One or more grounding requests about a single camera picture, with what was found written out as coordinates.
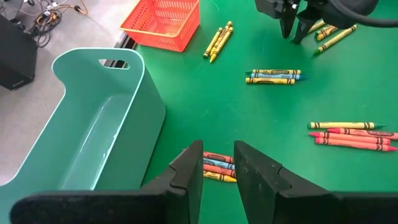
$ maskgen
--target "green table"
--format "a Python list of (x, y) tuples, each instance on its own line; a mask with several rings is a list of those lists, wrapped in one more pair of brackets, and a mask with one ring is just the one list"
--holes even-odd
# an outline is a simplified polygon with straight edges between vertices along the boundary
[[(397, 1), (381, 1), (372, 16), (393, 18), (397, 8)], [(230, 156), (240, 139), (328, 190), (398, 190), (398, 153), (317, 146), (307, 136), (310, 121), (374, 121), (398, 131), (398, 29), (359, 26), (312, 58), (319, 45), (313, 35), (291, 44), (254, 0), (202, 1), (200, 9), (201, 24), (184, 53), (137, 48), (167, 107), (145, 183), (195, 139)], [(203, 52), (228, 21), (234, 33), (209, 64)], [(261, 68), (301, 69), (307, 80), (245, 84), (244, 71)], [(236, 184), (205, 180), (200, 223), (247, 223)]]

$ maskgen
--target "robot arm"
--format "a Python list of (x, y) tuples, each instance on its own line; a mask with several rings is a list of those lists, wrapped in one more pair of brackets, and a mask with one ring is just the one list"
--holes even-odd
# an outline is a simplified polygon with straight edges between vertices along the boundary
[(398, 27), (398, 21), (371, 19), (368, 16), (379, 0), (306, 0), (307, 8), (298, 12), (301, 0), (255, 0), (259, 12), (280, 20), (282, 35), (287, 38), (292, 31), (295, 17), (299, 19), (294, 42), (301, 40), (317, 20), (340, 29), (347, 29), (355, 23), (373, 27)]

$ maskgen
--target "mint green bin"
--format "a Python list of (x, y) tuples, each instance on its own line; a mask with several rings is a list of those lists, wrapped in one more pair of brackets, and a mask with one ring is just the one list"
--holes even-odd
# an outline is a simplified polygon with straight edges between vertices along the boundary
[[(99, 60), (123, 60), (108, 68)], [(43, 190), (138, 189), (165, 106), (142, 57), (128, 49), (74, 49), (52, 65), (65, 94), (16, 176), (0, 187), (0, 223)]]

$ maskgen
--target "red basket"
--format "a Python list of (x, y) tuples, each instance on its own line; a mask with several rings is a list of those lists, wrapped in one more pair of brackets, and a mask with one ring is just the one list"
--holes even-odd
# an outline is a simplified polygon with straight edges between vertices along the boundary
[(138, 44), (183, 52), (200, 23), (200, 0), (140, 0), (120, 29)]

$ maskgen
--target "electronic device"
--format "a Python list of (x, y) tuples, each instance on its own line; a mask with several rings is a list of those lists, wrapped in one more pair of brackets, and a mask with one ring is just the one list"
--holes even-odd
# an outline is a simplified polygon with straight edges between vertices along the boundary
[(14, 90), (33, 81), (36, 55), (36, 41), (0, 16), (0, 85)]

